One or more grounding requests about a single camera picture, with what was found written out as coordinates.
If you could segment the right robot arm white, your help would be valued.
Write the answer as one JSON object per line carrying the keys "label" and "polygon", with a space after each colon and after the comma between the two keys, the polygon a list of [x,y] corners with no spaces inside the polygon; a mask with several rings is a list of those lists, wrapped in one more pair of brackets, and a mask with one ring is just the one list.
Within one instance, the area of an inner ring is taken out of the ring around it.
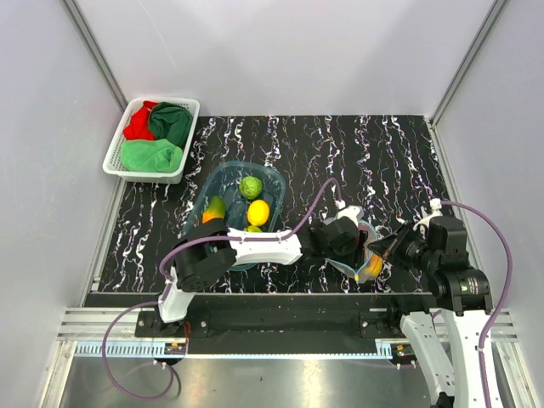
{"label": "right robot arm white", "polygon": [[483,271],[470,265],[467,241],[460,219],[438,213],[417,224],[403,224],[369,248],[387,263],[427,277],[450,350],[442,346],[423,301],[395,301],[385,319],[391,334],[409,341],[432,405],[501,407],[493,354],[485,346],[494,310],[490,283]]}

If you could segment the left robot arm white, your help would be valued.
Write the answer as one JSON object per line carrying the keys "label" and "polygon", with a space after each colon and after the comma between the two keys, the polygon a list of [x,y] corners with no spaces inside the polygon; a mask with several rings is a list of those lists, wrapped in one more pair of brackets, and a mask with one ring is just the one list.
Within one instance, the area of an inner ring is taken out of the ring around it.
{"label": "left robot arm white", "polygon": [[160,262],[166,286],[158,300],[154,327],[164,336],[177,335],[195,294],[238,265],[291,265],[318,258],[361,267],[366,261],[367,237],[348,217],[268,233],[232,229],[215,218],[185,235]]}

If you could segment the clear zip top bag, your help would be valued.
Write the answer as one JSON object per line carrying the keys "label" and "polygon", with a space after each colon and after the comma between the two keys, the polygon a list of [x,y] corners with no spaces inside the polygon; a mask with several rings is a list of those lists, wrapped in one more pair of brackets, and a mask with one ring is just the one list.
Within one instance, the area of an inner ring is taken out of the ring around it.
{"label": "clear zip top bag", "polygon": [[367,223],[365,220],[360,220],[358,224],[358,231],[359,235],[355,244],[350,242],[347,249],[343,249],[342,254],[332,249],[330,255],[326,257],[326,261],[333,268],[345,274],[348,278],[354,279],[355,275],[359,275],[360,281],[355,282],[362,284],[366,281],[375,280],[366,279],[361,272],[362,269],[368,264],[368,261],[373,254],[367,248],[367,245],[370,242],[376,241],[378,236],[373,226]]}

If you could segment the green orange fake mango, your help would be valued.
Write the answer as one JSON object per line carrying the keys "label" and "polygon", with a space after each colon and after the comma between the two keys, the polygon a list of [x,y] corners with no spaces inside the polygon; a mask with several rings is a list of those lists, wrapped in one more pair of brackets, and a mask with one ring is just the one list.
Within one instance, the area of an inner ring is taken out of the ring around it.
{"label": "green orange fake mango", "polygon": [[214,195],[208,202],[208,206],[202,213],[201,221],[205,224],[215,218],[224,219],[226,215],[226,205],[224,200]]}

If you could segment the yellow orange fake mango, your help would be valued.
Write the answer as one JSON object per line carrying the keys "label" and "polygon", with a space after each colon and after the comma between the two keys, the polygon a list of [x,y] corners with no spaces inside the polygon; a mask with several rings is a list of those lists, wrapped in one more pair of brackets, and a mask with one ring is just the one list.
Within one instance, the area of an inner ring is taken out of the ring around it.
{"label": "yellow orange fake mango", "polygon": [[368,264],[362,269],[361,274],[366,279],[376,279],[382,272],[383,260],[373,253],[368,261]]}

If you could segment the yellow fake lemon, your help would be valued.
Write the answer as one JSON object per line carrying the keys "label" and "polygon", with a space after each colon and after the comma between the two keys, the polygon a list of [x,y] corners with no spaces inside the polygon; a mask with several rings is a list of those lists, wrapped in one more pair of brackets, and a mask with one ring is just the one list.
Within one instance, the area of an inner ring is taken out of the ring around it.
{"label": "yellow fake lemon", "polygon": [[269,220],[269,205],[264,200],[253,201],[247,210],[247,221],[250,225],[261,227]]}

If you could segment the green fake vegetable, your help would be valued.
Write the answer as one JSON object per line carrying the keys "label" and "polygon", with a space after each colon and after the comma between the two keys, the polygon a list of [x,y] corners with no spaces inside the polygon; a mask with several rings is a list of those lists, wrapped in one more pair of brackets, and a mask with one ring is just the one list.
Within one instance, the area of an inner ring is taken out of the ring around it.
{"label": "green fake vegetable", "polygon": [[256,199],[262,192],[264,184],[260,178],[255,176],[246,176],[239,183],[241,195],[248,199]]}

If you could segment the green fake apple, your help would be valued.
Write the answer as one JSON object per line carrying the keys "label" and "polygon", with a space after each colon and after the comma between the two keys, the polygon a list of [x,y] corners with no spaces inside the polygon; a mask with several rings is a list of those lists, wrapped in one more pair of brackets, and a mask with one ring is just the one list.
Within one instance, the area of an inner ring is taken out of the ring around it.
{"label": "green fake apple", "polygon": [[254,225],[248,225],[246,228],[244,228],[244,231],[246,232],[255,232],[255,233],[261,233],[263,232],[260,227],[254,226]]}

